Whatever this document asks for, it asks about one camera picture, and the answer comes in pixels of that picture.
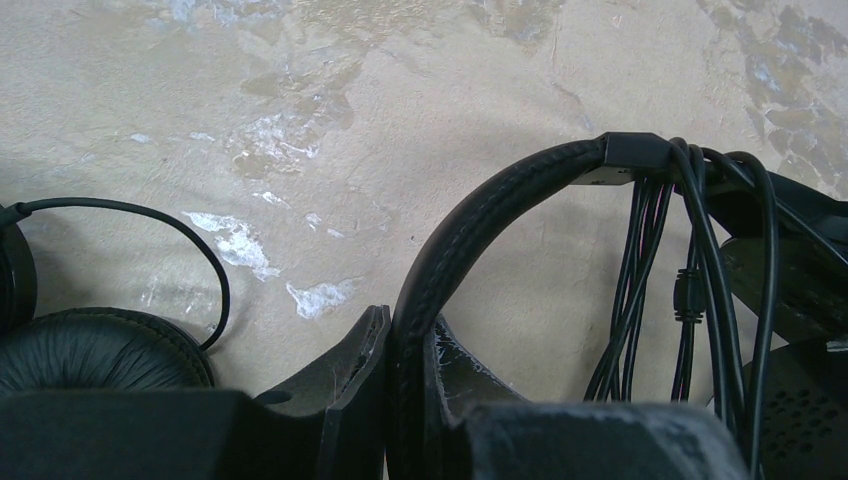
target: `black headphones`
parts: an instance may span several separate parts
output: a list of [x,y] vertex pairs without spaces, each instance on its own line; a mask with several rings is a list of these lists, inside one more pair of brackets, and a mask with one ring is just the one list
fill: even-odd
[[[134,213],[188,237],[221,284],[221,316],[212,335],[198,344],[164,318],[109,307],[63,310],[33,319],[37,275],[17,223],[38,210],[59,207]],[[229,312],[230,287],[221,262],[200,236],[170,215],[97,198],[53,198],[0,210],[0,398],[38,389],[213,387],[206,350],[224,332]]]

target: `stained floor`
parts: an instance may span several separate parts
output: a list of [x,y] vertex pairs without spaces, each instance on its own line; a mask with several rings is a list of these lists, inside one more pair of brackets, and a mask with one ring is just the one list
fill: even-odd
[[[0,202],[141,203],[226,262],[220,383],[258,393],[393,305],[443,216],[498,169],[609,130],[748,150],[848,198],[848,7],[837,0],[3,2]],[[510,227],[446,315],[535,400],[578,399],[607,335],[629,189],[574,187]],[[679,203],[648,290],[635,396],[666,399]],[[22,224],[39,312],[146,310],[203,336],[212,270],[100,211]],[[752,318],[743,312],[750,354]],[[709,396],[698,332],[696,398]]]

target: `cable bundle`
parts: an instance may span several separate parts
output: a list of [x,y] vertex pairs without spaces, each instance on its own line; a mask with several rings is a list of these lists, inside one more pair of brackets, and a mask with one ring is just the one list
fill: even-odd
[[[634,186],[630,226],[613,302],[610,341],[589,383],[585,400],[629,401],[631,398],[645,286],[659,246],[670,196],[677,188],[683,196],[693,231],[686,268],[679,271],[674,289],[675,316],[682,329],[671,398],[685,401],[689,397],[695,325],[706,313],[716,415],[742,448],[751,476],[757,477],[760,475],[759,439],[765,372],[777,300],[778,222],[774,188],[765,167],[750,154],[724,155],[687,145],[681,139],[671,142],[675,181],[643,178]],[[707,160],[729,181],[751,192],[763,212],[762,305],[747,385],[743,378],[730,285],[706,209]]]

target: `leather ear cushion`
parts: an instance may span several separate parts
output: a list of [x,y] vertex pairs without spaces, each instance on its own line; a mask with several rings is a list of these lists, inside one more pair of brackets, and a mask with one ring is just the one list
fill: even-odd
[[211,386],[206,354],[155,315],[116,308],[65,310],[0,337],[0,397],[38,389]]

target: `stitched leather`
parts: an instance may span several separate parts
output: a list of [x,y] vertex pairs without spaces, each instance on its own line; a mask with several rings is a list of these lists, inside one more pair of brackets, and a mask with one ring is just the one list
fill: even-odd
[[486,247],[530,208],[601,165],[605,140],[531,155],[478,187],[436,228],[406,277],[389,342],[389,473],[421,478],[423,336]]

